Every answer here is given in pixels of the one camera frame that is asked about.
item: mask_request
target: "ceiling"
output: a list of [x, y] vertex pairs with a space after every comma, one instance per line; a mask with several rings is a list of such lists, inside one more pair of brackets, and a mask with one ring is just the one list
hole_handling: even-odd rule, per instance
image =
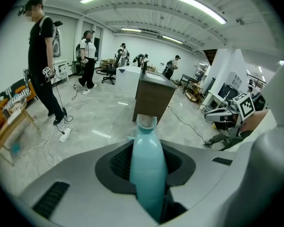
[[167, 35], [184, 42], [197, 55], [204, 50], [238, 48], [284, 55], [284, 30], [265, 0], [198, 0], [213, 8], [227, 23], [221, 25], [202, 11], [178, 0], [44, 0], [44, 5], [89, 17], [115, 31], [139, 28], [140, 36]]

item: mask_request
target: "office chair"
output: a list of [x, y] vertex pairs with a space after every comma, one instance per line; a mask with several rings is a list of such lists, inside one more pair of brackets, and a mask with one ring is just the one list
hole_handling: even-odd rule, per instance
[[119, 60], [120, 60], [120, 57], [121, 57], [122, 54], [118, 54], [118, 57], [115, 55], [115, 58], [116, 58], [116, 61], [114, 62], [114, 65], [106, 65], [106, 75], [108, 77], [103, 77], [102, 79], [102, 83], [106, 80], [110, 80], [112, 82], [112, 84], [114, 85], [114, 82], [113, 80], [115, 80], [115, 78], [113, 77], [115, 74], [116, 74], [116, 70], [118, 68], [118, 63], [119, 63]]

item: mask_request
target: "floor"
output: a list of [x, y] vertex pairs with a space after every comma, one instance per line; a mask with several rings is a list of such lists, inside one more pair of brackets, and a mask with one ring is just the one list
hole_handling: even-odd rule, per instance
[[[73, 127], [65, 143], [59, 141], [61, 136], [59, 132], [56, 132], [50, 139], [48, 150], [57, 162], [78, 153], [126, 140], [127, 136], [135, 135], [136, 123], [132, 122], [135, 99], [124, 96], [122, 91], [117, 90], [116, 86], [110, 84], [109, 81], [102, 84], [102, 77], [102, 75], [95, 74], [94, 82], [98, 86], [92, 89], [89, 96], [78, 93], [75, 100], [71, 98], [76, 94], [73, 85], [79, 78], [78, 76], [71, 76], [69, 81], [58, 84], [61, 100], [66, 110], [69, 110], [73, 105], [93, 101], [73, 107], [69, 111], [68, 114], [74, 117], [72, 123], [77, 122], [78, 124]], [[82, 89], [78, 82], [76, 87]], [[53, 88], [53, 91], [58, 98], [56, 87]], [[190, 102], [182, 94], [182, 89], [179, 88], [175, 91], [169, 106], [181, 120], [194, 127], [205, 140], [218, 133], [210, 123], [204, 120], [203, 113], [197, 109], [198, 105]], [[46, 136], [55, 129], [53, 126], [54, 116], [47, 116], [48, 112], [40, 100], [31, 103], [27, 111], [31, 116], [37, 117], [35, 122], [40, 127], [40, 131], [36, 131], [32, 124], [23, 121], [5, 144], [10, 147], [14, 142], [19, 142], [21, 153], [40, 145]], [[161, 118], [156, 132], [158, 137], [163, 140], [197, 148], [204, 147], [202, 139], [189, 126], [184, 125], [169, 108]], [[217, 143], [215, 147], [219, 148], [221, 145], [221, 143]], [[19, 157], [14, 167], [0, 157], [0, 183], [6, 191], [16, 196], [19, 195], [32, 181], [55, 165], [55, 162], [49, 157], [45, 145], [43, 148], [45, 158], [52, 165], [46, 163], [41, 150], [42, 146]]]

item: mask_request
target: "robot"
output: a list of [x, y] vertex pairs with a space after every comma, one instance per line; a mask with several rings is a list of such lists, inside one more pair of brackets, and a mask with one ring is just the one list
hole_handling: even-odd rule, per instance
[[[11, 199], [34, 226], [246, 226], [284, 186], [284, 112], [279, 110], [284, 111], [284, 101], [280, 105], [275, 100], [276, 83], [284, 86], [282, 69], [263, 89], [281, 126], [242, 144], [237, 153], [160, 140], [168, 175], [158, 221], [137, 201], [136, 187], [129, 181], [136, 139], [67, 158]], [[215, 120], [220, 115], [217, 123], [232, 126], [237, 135], [254, 111], [248, 109], [249, 98], [240, 95], [232, 106], [205, 117]]]

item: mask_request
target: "vent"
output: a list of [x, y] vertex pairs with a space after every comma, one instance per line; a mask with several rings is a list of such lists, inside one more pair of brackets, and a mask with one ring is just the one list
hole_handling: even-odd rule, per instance
[[232, 160], [224, 159], [224, 158], [220, 158], [220, 157], [216, 157], [215, 159], [213, 159], [213, 161], [217, 162], [217, 163], [224, 164], [224, 165], [228, 165], [228, 166], [230, 166], [231, 163], [232, 163]]
[[33, 210], [44, 218], [50, 218], [69, 186], [68, 183], [55, 182], [33, 207]]

